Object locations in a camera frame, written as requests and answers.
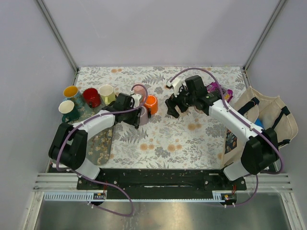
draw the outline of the mug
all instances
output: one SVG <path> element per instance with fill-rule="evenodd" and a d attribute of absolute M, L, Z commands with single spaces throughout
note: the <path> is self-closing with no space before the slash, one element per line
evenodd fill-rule
<path fill-rule="evenodd" d="M 149 117 L 148 117 L 148 111 L 147 108 L 142 106 L 142 111 L 141 111 L 141 115 L 140 115 L 140 126 L 143 126 L 145 124 L 147 124 Z"/>
<path fill-rule="evenodd" d="M 83 98 L 90 108 L 96 108 L 101 104 L 100 96 L 97 89 L 89 88 L 84 90 Z"/>
<path fill-rule="evenodd" d="M 155 96 L 148 95 L 144 105 L 148 109 L 151 115 L 158 112 L 158 99 Z"/>
<path fill-rule="evenodd" d="M 78 90 L 78 88 L 74 85 L 71 85 L 64 89 L 63 91 L 64 97 L 74 102 L 77 109 L 80 109 L 82 106 L 84 106 L 84 99 Z"/>
<path fill-rule="evenodd" d="M 59 104 L 59 112 L 63 114 L 62 122 L 78 120 L 80 117 L 75 104 L 70 100 L 63 101 L 61 104 Z"/>
<path fill-rule="evenodd" d="M 101 99 L 106 105 L 109 105 L 111 102 L 115 101 L 114 89 L 111 85 L 103 85 L 98 90 Z"/>
<path fill-rule="evenodd" d="M 145 89 L 144 89 L 142 86 L 139 86 L 139 85 L 135 86 L 135 87 L 133 88 L 133 91 L 134 91 L 135 94 L 140 94 L 140 95 L 142 95 L 142 102 L 145 100 L 146 91 L 145 91 Z"/>

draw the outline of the mug handle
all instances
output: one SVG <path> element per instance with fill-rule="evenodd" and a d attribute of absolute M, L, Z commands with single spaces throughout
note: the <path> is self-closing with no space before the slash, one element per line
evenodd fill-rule
<path fill-rule="evenodd" d="M 64 114 L 63 117 L 62 117 L 62 122 L 68 123 L 68 122 L 70 122 L 70 121 L 71 121 L 71 119 L 68 117 L 68 115 L 67 115 L 67 114 Z"/>

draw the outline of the snack package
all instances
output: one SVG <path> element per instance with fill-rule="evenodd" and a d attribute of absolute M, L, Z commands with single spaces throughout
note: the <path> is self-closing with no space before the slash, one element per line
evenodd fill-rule
<path fill-rule="evenodd" d="M 222 85 L 221 85 L 221 87 L 222 87 L 223 94 L 225 95 L 225 100 L 226 100 L 227 102 L 230 102 L 230 100 L 231 100 L 232 97 L 233 97 L 233 92 L 232 92 L 232 90 L 230 90 L 230 89 L 228 89 L 228 88 L 225 88 L 225 87 L 222 86 Z M 207 91 L 208 91 L 208 92 L 213 92 L 213 91 L 218 91 L 218 92 L 220 92 L 220 91 L 219 91 L 219 88 L 218 88 L 218 86 L 217 86 L 217 84 L 216 84 L 216 82 L 212 82 L 210 85 L 207 85 Z"/>

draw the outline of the orange mug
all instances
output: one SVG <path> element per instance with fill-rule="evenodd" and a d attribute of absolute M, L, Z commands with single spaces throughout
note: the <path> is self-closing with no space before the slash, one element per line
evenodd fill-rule
<path fill-rule="evenodd" d="M 158 99 L 155 96 L 148 95 L 144 105 L 148 110 L 150 110 L 151 115 L 158 112 Z"/>

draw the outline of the bag strap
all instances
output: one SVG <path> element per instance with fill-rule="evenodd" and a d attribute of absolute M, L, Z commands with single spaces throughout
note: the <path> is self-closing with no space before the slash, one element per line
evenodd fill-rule
<path fill-rule="evenodd" d="M 285 140 L 283 140 L 281 142 L 278 142 L 278 147 L 287 145 L 289 143 L 290 143 L 290 139 L 285 139 Z"/>
<path fill-rule="evenodd" d="M 249 102 L 247 102 L 244 106 L 242 106 L 239 110 L 238 113 L 241 115 L 244 115 L 248 110 L 250 110 L 252 107 L 255 105 L 259 104 L 259 100 L 257 97 L 252 98 Z"/>
<path fill-rule="evenodd" d="M 285 106 L 284 108 L 282 108 L 282 110 L 281 110 L 281 112 L 280 112 L 278 118 L 276 118 L 276 120 L 274 121 L 274 124 L 273 124 L 273 126 L 272 126 L 272 129 L 275 129 L 275 128 L 276 128 L 276 126 L 278 125 L 278 123 L 280 122 L 280 120 L 281 120 L 281 118 L 282 118 L 282 116 L 283 116 L 284 114 L 285 114 L 286 116 L 288 116 L 288 115 L 290 114 L 290 111 L 288 110 L 287 106 Z"/>

